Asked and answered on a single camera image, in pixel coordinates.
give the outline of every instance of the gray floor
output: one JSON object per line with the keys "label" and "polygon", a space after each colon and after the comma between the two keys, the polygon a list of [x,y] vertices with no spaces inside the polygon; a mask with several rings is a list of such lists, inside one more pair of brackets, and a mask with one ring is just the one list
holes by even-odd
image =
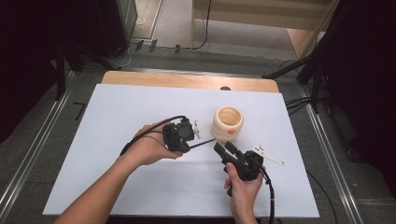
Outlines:
{"label": "gray floor", "polygon": [[[151,1],[138,1],[143,5],[152,4]],[[159,15],[154,35],[157,46],[182,48],[191,46],[191,8],[192,1],[163,0],[163,7]],[[156,10],[142,9],[139,16],[151,18]],[[205,21],[194,21],[194,46],[197,48],[205,40]],[[244,55],[251,57],[265,57],[267,59],[293,60],[296,54],[290,43],[286,28],[240,24],[223,21],[210,21],[207,42],[200,51]]]}
{"label": "gray floor", "polygon": [[[290,47],[290,43],[283,43],[283,45],[285,45],[283,48]],[[126,71],[150,68],[214,72],[230,74],[234,77],[252,78],[261,78],[263,74],[275,72],[281,63],[287,60],[284,57],[274,56],[272,52],[267,52],[270,54],[268,56],[247,56],[235,53],[186,50],[175,53],[173,49],[167,48],[156,48],[149,52],[149,48],[144,47],[139,51],[130,49],[129,53],[131,61],[123,67],[123,70]],[[64,109],[54,124],[35,162],[35,166],[9,211],[5,223],[51,223],[54,220],[54,217],[46,217],[41,214],[79,125],[80,119],[75,119],[80,110],[80,105],[74,105],[74,102],[88,103],[95,84],[101,82],[102,76],[106,72],[106,69],[100,64],[88,58],[84,60],[86,64],[84,71],[75,73],[76,80]],[[114,59],[117,63],[127,63],[128,60],[126,52],[123,52],[119,58]],[[276,80],[285,100],[301,97],[300,86],[295,79],[296,76],[297,73],[292,71]],[[55,94],[56,87],[54,86],[25,117],[14,134],[0,145],[0,190],[3,191],[6,188],[12,176],[16,173],[25,153],[54,104]],[[389,193],[382,175],[370,164],[354,163],[347,158],[347,145],[342,140],[332,118],[327,116],[321,105],[319,105],[319,110],[319,116],[326,134],[345,175],[346,182],[361,211],[364,223],[396,223],[396,203]],[[330,196],[338,223],[349,223],[345,207],[334,184],[307,110],[303,108],[293,114],[290,116],[290,121],[307,171],[318,180]],[[310,182],[318,204],[320,218],[294,219],[280,217],[278,223],[335,223],[334,214],[326,195],[312,177],[310,177]]]}
{"label": "gray floor", "polygon": [[151,39],[163,6],[163,0],[135,0],[138,18],[132,38]]}

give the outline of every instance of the black panel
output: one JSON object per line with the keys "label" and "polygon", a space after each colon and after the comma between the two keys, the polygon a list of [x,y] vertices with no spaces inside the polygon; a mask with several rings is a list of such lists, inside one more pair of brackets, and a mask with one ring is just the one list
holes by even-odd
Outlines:
{"label": "black panel", "polygon": [[64,4],[67,38],[109,58],[128,47],[137,20],[134,0],[74,0]]}
{"label": "black panel", "polygon": [[[341,1],[342,9],[351,1]],[[396,195],[394,1],[356,1],[320,55],[334,113],[352,150],[384,173]],[[345,115],[354,133],[346,131]]]}
{"label": "black panel", "polygon": [[55,55],[56,35],[50,32],[54,18],[43,3],[0,4],[0,143],[56,79],[50,63]]}

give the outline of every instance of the cream ceramic cup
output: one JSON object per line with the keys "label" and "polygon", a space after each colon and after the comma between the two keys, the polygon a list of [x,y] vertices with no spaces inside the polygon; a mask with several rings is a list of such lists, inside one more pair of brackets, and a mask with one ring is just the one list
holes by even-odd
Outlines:
{"label": "cream ceramic cup", "polygon": [[240,133],[243,124],[244,117],[238,109],[224,106],[213,117],[212,134],[222,143],[232,142]]}

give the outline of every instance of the person's left hand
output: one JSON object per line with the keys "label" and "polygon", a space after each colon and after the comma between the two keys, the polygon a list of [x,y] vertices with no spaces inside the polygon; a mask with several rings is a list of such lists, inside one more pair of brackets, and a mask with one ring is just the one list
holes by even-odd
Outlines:
{"label": "person's left hand", "polygon": [[[145,125],[142,129],[137,132],[135,136],[138,136],[145,130],[149,129],[150,127],[154,126]],[[161,125],[158,128],[154,129],[150,133],[142,136],[139,140],[134,142],[125,154],[122,157],[125,157],[127,160],[132,160],[137,162],[137,166],[140,165],[149,165],[161,159],[176,159],[183,155],[182,152],[172,152],[169,151],[168,148],[163,143],[163,126]]]}
{"label": "person's left hand", "polygon": [[262,186],[262,175],[251,181],[243,181],[239,178],[235,166],[231,162],[226,164],[229,178],[224,182],[224,188],[233,185],[233,197],[230,200],[230,208],[237,224],[257,223],[253,213],[254,201]]}

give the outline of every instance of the white table surface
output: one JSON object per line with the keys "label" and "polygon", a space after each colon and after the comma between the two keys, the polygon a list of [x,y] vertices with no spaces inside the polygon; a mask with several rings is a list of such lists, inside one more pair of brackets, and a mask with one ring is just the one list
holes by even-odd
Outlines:
{"label": "white table surface", "polygon": [[[44,215],[59,215],[99,178],[145,124],[177,115],[198,120],[202,138],[211,139],[215,111],[238,108],[245,123],[233,142],[242,151],[262,145],[285,162],[264,161],[275,189],[276,217],[318,217],[289,115],[280,93],[216,91],[98,84],[65,158]],[[227,174],[215,142],[183,157],[138,168],[126,182],[111,215],[162,217],[231,217],[223,188]],[[257,217],[270,212],[268,186],[256,199]]]}

